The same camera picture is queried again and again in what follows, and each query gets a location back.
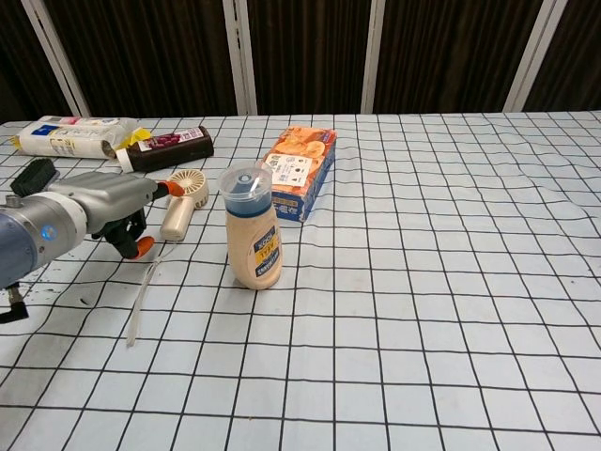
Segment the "bottle label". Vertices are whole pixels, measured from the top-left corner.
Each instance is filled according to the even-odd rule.
[[[254,244],[254,274],[257,277],[269,271],[280,257],[280,242],[273,225],[260,240]]]
[[[203,131],[196,127],[179,133],[162,134],[161,136],[154,136],[144,141],[138,141],[138,147],[141,152],[146,152],[155,148],[168,148],[174,144],[185,143],[186,141],[192,141],[203,136],[205,136]]]

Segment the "box label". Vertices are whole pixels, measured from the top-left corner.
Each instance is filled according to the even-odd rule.
[[[271,166],[274,185],[304,186],[312,161],[308,157],[271,153],[265,163]]]

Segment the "blue bottle cap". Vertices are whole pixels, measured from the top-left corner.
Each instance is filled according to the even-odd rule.
[[[225,209],[240,218],[252,218],[271,207],[271,169],[267,164],[232,164],[219,177]]]

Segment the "dark curtain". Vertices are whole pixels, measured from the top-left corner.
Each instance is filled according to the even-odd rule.
[[[571,0],[524,110],[601,109],[601,2]]]
[[[386,2],[374,112],[500,111],[541,3]]]
[[[248,0],[259,113],[358,113],[370,6]]]
[[[0,2],[0,124],[70,109],[19,0]]]
[[[94,116],[236,113],[217,0],[45,0]]]

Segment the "dark brown bottle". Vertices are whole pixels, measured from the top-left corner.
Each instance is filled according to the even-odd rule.
[[[211,157],[213,142],[207,129],[194,129],[153,136],[116,152],[123,172],[152,172],[168,166]]]

